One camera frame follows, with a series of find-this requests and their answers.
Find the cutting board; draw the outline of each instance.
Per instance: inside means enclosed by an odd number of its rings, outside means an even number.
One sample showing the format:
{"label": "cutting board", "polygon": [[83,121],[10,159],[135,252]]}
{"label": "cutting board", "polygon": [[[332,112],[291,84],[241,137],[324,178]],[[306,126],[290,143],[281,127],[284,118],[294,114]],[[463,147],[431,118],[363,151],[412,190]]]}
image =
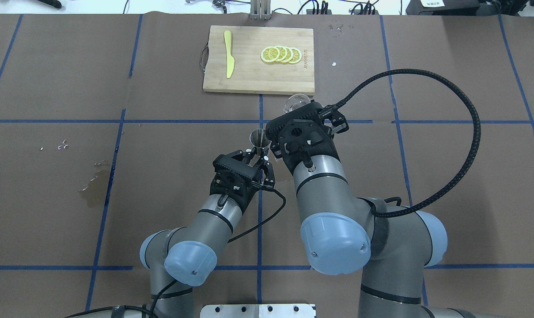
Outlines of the cutting board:
{"label": "cutting board", "polygon": [[[235,67],[226,78],[224,31],[232,32]],[[265,63],[261,51],[267,46],[293,46],[303,53],[296,64]],[[210,50],[204,91],[222,93],[260,93],[314,95],[314,31],[312,29],[256,26],[211,26]]]}

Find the yellow knife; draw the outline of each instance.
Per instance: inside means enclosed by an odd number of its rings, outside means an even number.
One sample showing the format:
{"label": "yellow knife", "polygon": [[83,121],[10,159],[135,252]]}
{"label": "yellow knife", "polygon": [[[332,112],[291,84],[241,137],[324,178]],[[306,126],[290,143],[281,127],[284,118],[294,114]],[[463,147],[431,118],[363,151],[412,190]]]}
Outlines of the yellow knife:
{"label": "yellow knife", "polygon": [[227,56],[227,69],[226,69],[226,78],[230,78],[233,74],[233,67],[235,67],[235,59],[231,55],[232,49],[232,35],[231,31],[224,31],[224,40],[226,41],[226,56]]}

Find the braided black cable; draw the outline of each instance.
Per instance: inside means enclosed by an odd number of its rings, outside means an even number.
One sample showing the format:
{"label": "braided black cable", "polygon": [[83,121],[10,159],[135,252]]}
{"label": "braided black cable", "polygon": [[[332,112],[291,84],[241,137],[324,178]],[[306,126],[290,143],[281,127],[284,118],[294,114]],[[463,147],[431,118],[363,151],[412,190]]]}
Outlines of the braided black cable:
{"label": "braided black cable", "polygon": [[416,74],[416,75],[422,75],[422,76],[426,76],[426,77],[429,77],[429,78],[432,78],[432,79],[435,79],[437,81],[439,81],[440,83],[444,84],[445,86],[447,86],[452,92],[455,93],[455,95],[457,95],[457,97],[459,97],[459,99],[461,99],[461,101],[465,104],[465,106],[467,107],[467,109],[469,110],[469,113],[471,114],[471,118],[473,119],[473,141],[471,142],[471,149],[469,149],[469,153],[467,154],[467,158],[465,159],[465,162],[463,163],[461,169],[459,169],[459,171],[457,172],[457,174],[455,175],[455,177],[453,177],[448,183],[447,185],[445,185],[443,188],[441,188],[438,192],[434,193],[431,197],[427,198],[426,200],[410,207],[410,208],[406,208],[406,209],[403,209],[403,210],[400,210],[400,211],[394,211],[394,212],[390,212],[390,213],[379,213],[375,210],[374,207],[371,207],[371,213],[376,216],[376,217],[384,217],[384,218],[390,218],[390,217],[399,217],[399,216],[404,216],[404,215],[408,215],[412,212],[416,212],[432,203],[434,203],[435,201],[437,201],[439,198],[443,197],[446,193],[448,193],[451,189],[453,189],[453,187],[455,185],[457,185],[457,183],[459,183],[459,181],[461,181],[461,179],[463,179],[463,176],[467,173],[467,171],[469,171],[469,168],[471,168],[471,165],[473,164],[473,161],[475,160],[475,156],[477,155],[477,151],[479,150],[479,141],[481,141],[481,120],[479,119],[479,115],[477,114],[477,110],[475,109],[475,106],[473,106],[473,103],[471,102],[471,100],[469,99],[469,97],[467,97],[467,95],[465,93],[463,93],[463,91],[461,89],[459,89],[459,87],[457,87],[457,85],[453,84],[451,81],[449,81],[448,79],[445,79],[444,77],[438,75],[438,74],[435,74],[433,72],[430,72],[430,71],[424,71],[424,70],[416,70],[416,69],[412,69],[412,68],[402,68],[402,69],[399,69],[399,70],[391,70],[391,71],[386,71],[386,72],[382,72],[380,74],[377,74],[369,79],[367,79],[366,81],[364,81],[363,83],[359,84],[355,89],[353,89],[353,91],[351,91],[351,93],[349,93],[344,99],[342,99],[341,101],[333,104],[333,105],[329,105],[326,107],[327,110],[329,109],[339,109],[340,107],[342,107],[343,105],[345,105],[345,103],[347,103],[351,98],[353,98],[353,96],[355,96],[355,94],[357,94],[363,87],[367,86],[369,83],[375,81],[375,80],[378,80],[380,78],[384,78],[385,76],[391,76],[391,75],[396,75],[396,74]]}

